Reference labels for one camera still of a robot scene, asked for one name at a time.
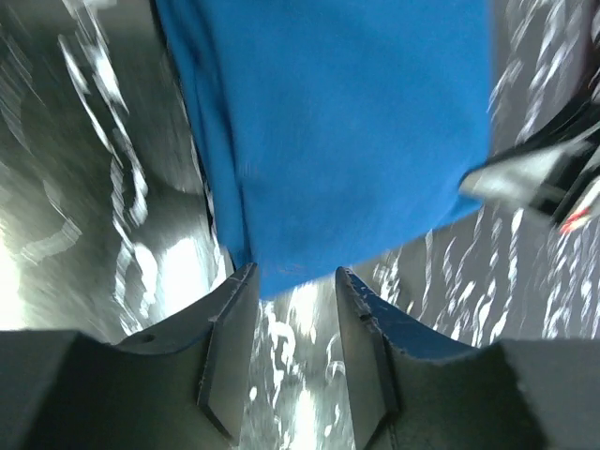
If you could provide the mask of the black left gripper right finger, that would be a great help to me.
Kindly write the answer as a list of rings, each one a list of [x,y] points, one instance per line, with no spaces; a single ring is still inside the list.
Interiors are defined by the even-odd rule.
[[[475,348],[383,301],[347,268],[337,315],[359,449],[595,449],[599,343]]]

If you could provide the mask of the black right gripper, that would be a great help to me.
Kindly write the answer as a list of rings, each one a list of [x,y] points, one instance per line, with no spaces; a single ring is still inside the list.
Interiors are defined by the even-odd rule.
[[[554,209],[553,226],[571,233],[599,215],[599,36],[591,38],[582,81],[549,123],[551,146],[491,161],[468,172],[459,191],[486,201]]]

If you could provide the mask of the blue printed t shirt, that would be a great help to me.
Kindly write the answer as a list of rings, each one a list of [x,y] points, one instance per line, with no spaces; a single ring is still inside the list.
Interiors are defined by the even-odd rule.
[[[261,296],[479,207],[487,1],[160,1],[217,239]]]

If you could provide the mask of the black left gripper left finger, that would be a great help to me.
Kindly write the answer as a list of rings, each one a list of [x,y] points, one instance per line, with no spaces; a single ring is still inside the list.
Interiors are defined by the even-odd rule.
[[[74,330],[1,336],[5,449],[231,449],[259,301],[248,264],[117,344]]]

